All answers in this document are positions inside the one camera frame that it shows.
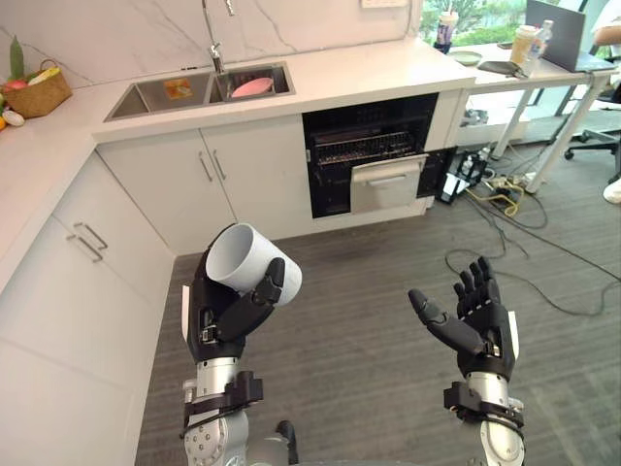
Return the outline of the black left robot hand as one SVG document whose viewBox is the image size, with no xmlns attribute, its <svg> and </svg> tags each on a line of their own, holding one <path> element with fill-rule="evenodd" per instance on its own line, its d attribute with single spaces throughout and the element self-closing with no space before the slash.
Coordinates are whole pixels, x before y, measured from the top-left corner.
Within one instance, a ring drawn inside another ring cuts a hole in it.
<svg viewBox="0 0 621 466">
<path fill-rule="evenodd" d="M 285 261 L 274 257 L 243 294 L 210 279 L 204 252 L 193 281 L 181 292 L 181 335 L 196 364 L 242 355 L 246 337 L 273 312 L 284 285 Z"/>
</svg>

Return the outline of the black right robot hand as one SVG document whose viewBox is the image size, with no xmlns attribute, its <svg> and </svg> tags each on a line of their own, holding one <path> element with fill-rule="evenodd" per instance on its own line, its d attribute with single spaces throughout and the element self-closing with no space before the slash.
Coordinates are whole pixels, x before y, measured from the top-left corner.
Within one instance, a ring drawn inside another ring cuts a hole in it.
<svg viewBox="0 0 621 466">
<path fill-rule="evenodd" d="M 457 295 L 455 314 L 416 288 L 408 292 L 412 308 L 432 335 L 456 351 L 463 376 L 484 372 L 509 381 L 516 356 L 509 312 L 502 303 L 491 264 L 481 256 L 459 277 L 453 286 Z"/>
</svg>

